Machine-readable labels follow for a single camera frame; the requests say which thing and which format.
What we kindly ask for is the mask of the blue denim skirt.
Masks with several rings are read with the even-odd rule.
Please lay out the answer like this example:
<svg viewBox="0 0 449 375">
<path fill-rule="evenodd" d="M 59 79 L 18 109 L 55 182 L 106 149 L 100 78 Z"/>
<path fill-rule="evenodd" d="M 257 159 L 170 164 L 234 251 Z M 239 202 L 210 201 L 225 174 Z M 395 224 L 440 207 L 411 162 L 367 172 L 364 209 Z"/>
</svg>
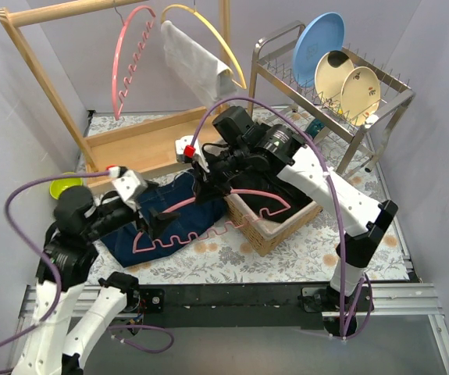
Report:
<svg viewBox="0 0 449 375">
<path fill-rule="evenodd" d="M 160 213 L 178 202 L 193 197 L 193 184 L 192 171 L 187 170 L 169 183 L 140 195 L 137 201 L 141 206 L 142 214 L 147 216 L 150 208 Z M 137 235 L 137 230 L 132 223 L 104 236 L 101 242 L 123 267 L 135 266 L 165 258 L 183 247 L 178 242 L 175 242 L 171 247 L 168 246 L 172 235 L 176 235 L 181 240 L 186 241 L 190 232 L 195 232 L 199 235 L 203 234 L 224 216 L 226 203 L 222 199 L 201 205 L 191 203 L 179 209 L 178 212 L 180 213 L 178 219 L 171 223 L 160 237 L 160 241 L 166 247 L 157 245 L 154 250 L 134 253 L 134 239 Z"/>
</svg>

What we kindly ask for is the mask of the pink hanger front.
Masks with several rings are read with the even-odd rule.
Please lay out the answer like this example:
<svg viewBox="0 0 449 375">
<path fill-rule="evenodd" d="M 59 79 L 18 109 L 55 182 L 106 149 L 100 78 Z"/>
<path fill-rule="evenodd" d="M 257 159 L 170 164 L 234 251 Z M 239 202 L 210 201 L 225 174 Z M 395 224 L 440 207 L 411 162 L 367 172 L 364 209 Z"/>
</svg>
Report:
<svg viewBox="0 0 449 375">
<path fill-rule="evenodd" d="M 253 189 L 232 189 L 231 196 L 233 196 L 233 195 L 236 195 L 237 197 L 239 197 L 239 195 L 256 195 L 256 196 L 260 196 L 260 197 L 271 198 L 271 199 L 274 199 L 275 201 L 279 202 L 280 204 L 282 204 L 283 208 L 272 212 L 267 207 L 263 207 L 259 210 L 258 215 L 255 215 L 254 213 L 244 214 L 243 219 L 245 220 L 245 223 L 235 225 L 232 221 L 227 220 L 223 224 L 222 227 L 211 226 L 209 229 L 207 229 L 202 234 L 197 234 L 196 232 L 191 231 L 187 235 L 186 239 L 182 239 L 178 235 L 171 235 L 169 238 L 169 241 L 167 243 L 163 243 L 160 239 L 152 240 L 151 246 L 145 247 L 145 248 L 139 248 L 137 246 L 139 240 L 144 235 L 143 233 L 138 233 L 133 242 L 132 253 L 137 254 L 137 253 L 142 253 L 142 252 L 151 252 L 151 251 L 156 250 L 157 247 L 170 248 L 170 247 L 174 246 L 175 244 L 185 246 L 185 245 L 190 244 L 192 241 L 204 241 L 204 240 L 209 239 L 211 236 L 218 237 L 220 235 L 223 235 L 223 234 L 227 233 L 230 228 L 241 229 L 242 227 L 245 227 L 246 224 L 253 224 L 258 221 L 264 220 L 265 216 L 275 216 L 275 215 L 281 214 L 283 212 L 286 212 L 287 210 L 289 210 L 291 208 L 291 205 L 287 201 L 285 201 L 283 198 L 281 198 L 279 195 L 275 195 L 273 193 L 269 193 L 266 191 L 259 191 L 259 190 L 253 190 Z"/>
</svg>

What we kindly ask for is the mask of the yellow hanger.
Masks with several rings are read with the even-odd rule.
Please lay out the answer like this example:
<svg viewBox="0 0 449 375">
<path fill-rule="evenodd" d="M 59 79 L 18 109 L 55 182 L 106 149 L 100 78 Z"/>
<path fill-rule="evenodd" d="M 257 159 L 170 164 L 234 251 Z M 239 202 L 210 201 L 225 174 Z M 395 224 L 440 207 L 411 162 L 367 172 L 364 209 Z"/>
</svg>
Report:
<svg viewBox="0 0 449 375">
<path fill-rule="evenodd" d="M 168 5 L 166 6 L 163 11 L 162 11 L 162 15 L 161 15 L 161 19 L 160 19 L 160 23 L 164 23 L 166 21 L 166 14 L 170 9 L 182 9 L 186 12 L 191 13 L 192 15 L 194 15 L 198 20 L 200 20 L 209 30 L 210 32 L 215 36 L 215 38 L 217 39 L 217 41 L 220 43 L 220 46 L 222 48 L 222 50 L 224 51 L 225 55 L 230 59 L 230 61 L 232 62 L 235 70 L 237 71 L 238 77 L 239 77 L 239 81 L 233 80 L 233 82 L 242 89 L 246 89 L 247 88 L 247 82 L 244 78 L 244 74 L 243 71 L 241 69 L 241 65 L 238 62 L 237 58 L 235 57 L 233 51 L 231 50 L 228 42 L 226 41 L 226 39 L 221 35 L 220 32 L 217 31 L 217 29 L 202 15 L 200 14 L 196 8 L 190 8 L 186 5 L 182 5 L 182 4 L 172 4 L 172 5 Z"/>
</svg>

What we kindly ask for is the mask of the white skirt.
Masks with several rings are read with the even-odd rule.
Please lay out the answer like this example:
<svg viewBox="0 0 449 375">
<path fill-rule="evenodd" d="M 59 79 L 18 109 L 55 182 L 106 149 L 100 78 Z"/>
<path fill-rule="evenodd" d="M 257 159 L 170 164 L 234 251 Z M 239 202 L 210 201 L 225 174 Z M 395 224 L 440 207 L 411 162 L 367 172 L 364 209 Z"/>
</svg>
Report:
<svg viewBox="0 0 449 375">
<path fill-rule="evenodd" d="M 161 34 L 167 66 L 203 106 L 208 109 L 237 93 L 233 72 L 227 64 L 168 20 L 161 24 Z"/>
</svg>

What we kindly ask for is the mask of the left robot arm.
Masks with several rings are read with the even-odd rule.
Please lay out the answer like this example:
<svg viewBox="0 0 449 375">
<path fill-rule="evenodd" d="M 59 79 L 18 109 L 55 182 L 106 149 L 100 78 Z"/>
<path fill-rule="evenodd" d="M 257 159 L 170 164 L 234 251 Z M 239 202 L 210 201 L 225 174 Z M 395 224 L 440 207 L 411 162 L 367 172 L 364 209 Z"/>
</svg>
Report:
<svg viewBox="0 0 449 375">
<path fill-rule="evenodd" d="M 130 223 L 146 227 L 136 200 L 158 185 L 149 181 L 136 189 L 124 178 L 119 183 L 99 204 L 85 186 L 69 187 L 59 196 L 37 269 L 35 329 L 28 335 L 14 374 L 82 374 L 92 349 L 116 315 L 144 312 L 139 280 L 115 271 L 100 279 L 98 296 L 79 323 L 69 325 L 98 256 L 94 243 Z"/>
</svg>

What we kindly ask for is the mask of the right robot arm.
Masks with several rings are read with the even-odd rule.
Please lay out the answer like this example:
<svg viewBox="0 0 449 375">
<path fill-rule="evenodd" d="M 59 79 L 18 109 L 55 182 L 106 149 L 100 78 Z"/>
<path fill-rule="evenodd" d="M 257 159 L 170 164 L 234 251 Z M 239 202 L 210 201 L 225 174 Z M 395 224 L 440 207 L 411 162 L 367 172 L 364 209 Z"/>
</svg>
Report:
<svg viewBox="0 0 449 375">
<path fill-rule="evenodd" d="M 312 139 L 292 123 L 255 122 L 243 107 L 232 105 L 212 125 L 223 139 L 218 155 L 197 146 L 196 136 L 184 148 L 197 174 L 197 198 L 229 194 L 232 179 L 260 173 L 322 206 L 336 219 L 341 236 L 339 260 L 324 302 L 336 310 L 348 309 L 356 300 L 355 290 L 365 268 L 394 220 L 397 204 L 362 194 L 329 169 Z"/>
</svg>

